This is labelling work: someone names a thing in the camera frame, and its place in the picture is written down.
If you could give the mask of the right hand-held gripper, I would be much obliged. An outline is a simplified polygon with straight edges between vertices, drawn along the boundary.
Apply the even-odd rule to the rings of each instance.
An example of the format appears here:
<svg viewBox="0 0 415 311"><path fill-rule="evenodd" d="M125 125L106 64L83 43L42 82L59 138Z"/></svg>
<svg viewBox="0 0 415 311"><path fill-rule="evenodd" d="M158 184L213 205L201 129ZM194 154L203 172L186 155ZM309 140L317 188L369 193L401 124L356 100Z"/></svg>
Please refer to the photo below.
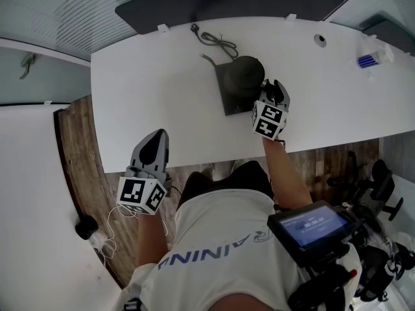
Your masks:
<svg viewBox="0 0 415 311"><path fill-rule="evenodd" d="M287 124L290 103L290 96L279 81L271 83L265 79L252 110L253 132L269 140L278 140Z"/></svg>

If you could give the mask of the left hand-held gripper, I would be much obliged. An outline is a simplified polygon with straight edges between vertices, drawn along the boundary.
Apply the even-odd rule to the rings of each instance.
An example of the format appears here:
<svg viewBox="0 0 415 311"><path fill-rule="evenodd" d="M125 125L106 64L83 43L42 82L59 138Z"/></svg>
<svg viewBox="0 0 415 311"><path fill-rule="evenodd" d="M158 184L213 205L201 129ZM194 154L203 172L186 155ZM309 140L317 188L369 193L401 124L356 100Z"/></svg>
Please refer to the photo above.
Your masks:
<svg viewBox="0 0 415 311"><path fill-rule="evenodd" d="M117 205L135 214L156 214L171 191L168 162L168 133L159 129L148 134L133 149L130 164L119 178Z"/></svg>

